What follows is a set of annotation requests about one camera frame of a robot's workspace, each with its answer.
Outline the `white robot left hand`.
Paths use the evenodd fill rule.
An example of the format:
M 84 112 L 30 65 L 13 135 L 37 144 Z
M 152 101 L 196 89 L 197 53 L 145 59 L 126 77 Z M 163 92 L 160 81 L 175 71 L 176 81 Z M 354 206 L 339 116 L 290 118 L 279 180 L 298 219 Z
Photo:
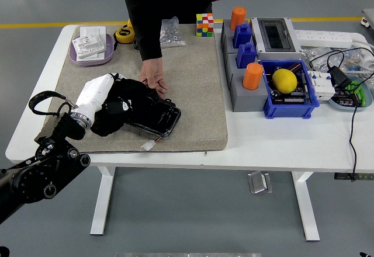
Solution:
M 125 76 L 119 73 L 109 73 L 86 82 L 75 103 L 77 108 L 73 112 L 94 119 L 95 113 L 101 110 L 114 82 L 121 79 L 125 79 Z

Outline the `person's right hand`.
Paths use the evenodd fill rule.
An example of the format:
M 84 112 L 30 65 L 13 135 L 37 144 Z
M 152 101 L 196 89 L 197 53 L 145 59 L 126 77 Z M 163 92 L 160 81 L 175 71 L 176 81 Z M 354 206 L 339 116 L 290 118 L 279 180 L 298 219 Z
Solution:
M 155 89 L 161 99 L 164 98 L 168 86 L 163 77 L 162 58 L 144 60 L 138 79 L 150 89 Z

